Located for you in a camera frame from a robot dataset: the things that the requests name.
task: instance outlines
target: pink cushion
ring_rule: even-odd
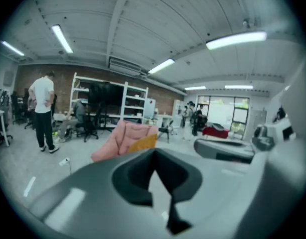
[[[125,155],[135,142],[152,134],[157,134],[155,126],[136,124],[120,120],[107,142],[91,156],[94,162]]]

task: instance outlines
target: air conditioner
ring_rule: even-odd
[[[109,68],[112,71],[130,76],[139,76],[143,74],[141,73],[140,66],[117,58],[110,58]]]

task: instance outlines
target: white t-shirt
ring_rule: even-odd
[[[50,92],[53,90],[53,82],[47,76],[36,80],[30,89],[33,90],[34,95],[37,99],[37,106],[35,107],[35,112],[39,114],[44,114],[51,111],[51,106],[46,107],[45,103],[50,101]]]

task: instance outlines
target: floor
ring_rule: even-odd
[[[99,131],[99,139],[90,138],[86,143],[83,138],[73,137],[69,142],[60,144],[60,149],[50,154],[40,152],[35,131],[24,129],[24,125],[12,125],[9,134],[13,136],[10,147],[0,147],[0,181],[5,189],[25,207],[43,191],[55,185],[74,171],[90,164],[91,153],[98,150],[110,135],[108,131]],[[200,157],[193,148],[194,140],[184,141],[179,135],[161,137],[158,148],[168,148],[185,155]],[[70,164],[60,166],[59,162],[69,157]],[[170,196],[157,174],[151,178],[149,190],[153,193],[154,209],[167,220]]]

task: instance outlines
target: desk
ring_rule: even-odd
[[[5,133],[3,114],[4,114],[4,111],[0,111],[0,119],[1,119],[1,126],[2,126],[2,131],[3,131],[3,137],[4,137],[5,144],[7,145],[7,147],[9,147],[9,143],[8,143],[8,139],[7,139],[7,134]]]

